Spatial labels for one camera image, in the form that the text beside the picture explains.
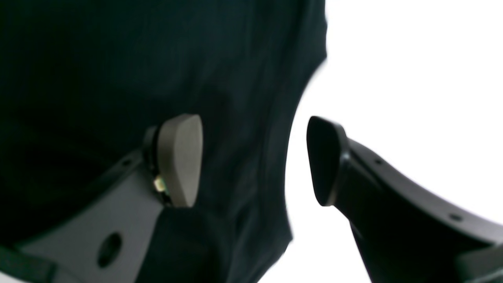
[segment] small screw hole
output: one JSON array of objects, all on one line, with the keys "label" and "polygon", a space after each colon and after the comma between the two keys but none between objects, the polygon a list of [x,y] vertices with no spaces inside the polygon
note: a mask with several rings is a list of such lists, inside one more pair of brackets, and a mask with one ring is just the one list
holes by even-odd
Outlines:
[{"label": "small screw hole", "polygon": [[449,218],[457,222],[463,221],[463,218],[457,214],[449,214]]},{"label": "small screw hole", "polygon": [[126,159],[122,162],[122,166],[127,167],[131,165],[131,159]]},{"label": "small screw hole", "polygon": [[119,255],[121,247],[122,239],[118,233],[108,236],[98,252],[98,266],[100,268],[109,266]]}]

